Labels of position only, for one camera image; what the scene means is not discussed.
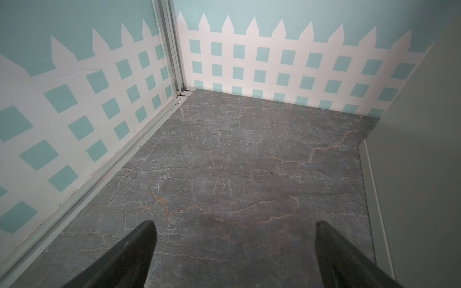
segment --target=marble floor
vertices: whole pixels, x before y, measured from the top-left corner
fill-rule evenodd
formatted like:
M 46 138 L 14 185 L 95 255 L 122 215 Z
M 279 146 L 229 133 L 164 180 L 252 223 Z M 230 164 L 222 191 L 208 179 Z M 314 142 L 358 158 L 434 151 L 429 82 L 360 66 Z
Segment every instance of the marble floor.
M 376 122 L 197 90 L 13 287 L 63 285 L 147 219 L 145 287 L 322 287 L 318 220 L 374 257 L 357 147 Z

